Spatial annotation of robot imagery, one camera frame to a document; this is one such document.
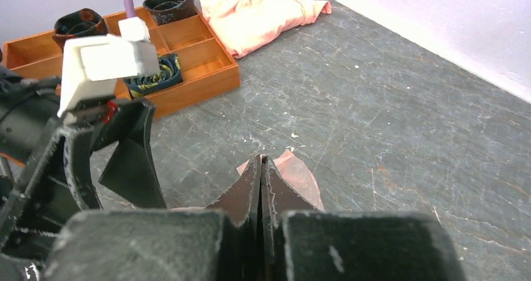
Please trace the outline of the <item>pink plastic trash bag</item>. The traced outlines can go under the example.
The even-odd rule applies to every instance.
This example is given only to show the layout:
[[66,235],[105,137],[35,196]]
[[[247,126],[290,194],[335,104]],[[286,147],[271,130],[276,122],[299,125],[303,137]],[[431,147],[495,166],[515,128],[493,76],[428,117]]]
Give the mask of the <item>pink plastic trash bag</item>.
[[270,204],[268,196],[265,196],[263,202],[260,192],[252,191],[254,185],[260,188],[260,175],[251,173],[250,180],[242,179],[235,182],[232,188],[229,188],[219,197],[219,200],[211,203],[208,207],[224,209],[236,224],[246,220],[249,215],[256,218],[258,214],[262,213],[266,218],[277,220],[279,215],[288,210],[324,211],[316,179],[302,160],[294,156],[291,151],[286,150],[274,160],[274,164],[283,182],[291,187],[287,191],[288,197],[302,205],[296,206],[292,200],[288,201],[288,206],[278,205],[276,201]]

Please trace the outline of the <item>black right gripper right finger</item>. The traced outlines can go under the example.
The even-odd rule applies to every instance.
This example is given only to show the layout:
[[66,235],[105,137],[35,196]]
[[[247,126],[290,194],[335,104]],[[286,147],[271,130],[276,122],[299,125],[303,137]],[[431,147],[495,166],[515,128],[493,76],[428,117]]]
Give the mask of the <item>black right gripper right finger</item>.
[[454,244],[421,212],[322,212],[261,163],[265,271],[271,280],[465,280]]

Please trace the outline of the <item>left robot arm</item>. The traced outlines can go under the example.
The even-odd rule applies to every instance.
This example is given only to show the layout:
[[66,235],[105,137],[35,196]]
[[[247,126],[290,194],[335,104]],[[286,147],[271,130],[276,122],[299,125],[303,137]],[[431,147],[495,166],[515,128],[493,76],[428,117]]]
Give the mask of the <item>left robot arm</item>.
[[165,208],[150,147],[155,106],[144,98],[84,98],[58,116],[58,77],[1,71],[1,153],[24,165],[1,177],[1,254],[43,262],[65,223],[100,209],[93,152],[116,144],[99,182],[140,208]]

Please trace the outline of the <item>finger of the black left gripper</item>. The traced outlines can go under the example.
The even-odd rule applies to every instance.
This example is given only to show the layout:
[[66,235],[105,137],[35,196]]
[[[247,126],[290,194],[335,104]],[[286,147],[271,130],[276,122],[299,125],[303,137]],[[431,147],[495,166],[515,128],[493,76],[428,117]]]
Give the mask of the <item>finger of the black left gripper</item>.
[[156,106],[145,98],[112,100],[98,149],[117,142],[99,183],[136,207],[166,209],[153,162],[150,135]]
[[64,139],[65,179],[73,200],[81,210],[102,208],[91,178],[92,132],[92,127],[75,125],[62,125],[56,131],[56,134]]

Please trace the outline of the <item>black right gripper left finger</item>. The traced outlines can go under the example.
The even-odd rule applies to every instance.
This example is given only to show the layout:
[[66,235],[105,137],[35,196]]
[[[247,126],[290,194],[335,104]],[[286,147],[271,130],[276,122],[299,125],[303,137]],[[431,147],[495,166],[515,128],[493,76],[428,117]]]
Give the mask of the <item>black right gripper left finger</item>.
[[87,210],[60,231],[44,280],[258,280],[261,159],[205,208]]

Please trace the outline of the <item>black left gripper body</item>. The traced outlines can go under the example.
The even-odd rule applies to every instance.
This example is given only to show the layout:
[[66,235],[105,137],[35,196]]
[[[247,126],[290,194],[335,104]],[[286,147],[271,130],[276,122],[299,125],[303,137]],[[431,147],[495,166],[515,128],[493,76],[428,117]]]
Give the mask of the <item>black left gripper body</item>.
[[82,101],[66,119],[56,116],[56,98],[1,100],[1,153],[24,163],[17,180],[1,177],[3,257],[44,261],[66,221],[81,211],[65,179],[64,139],[56,131],[62,125],[92,127],[92,155],[112,100],[120,99]]

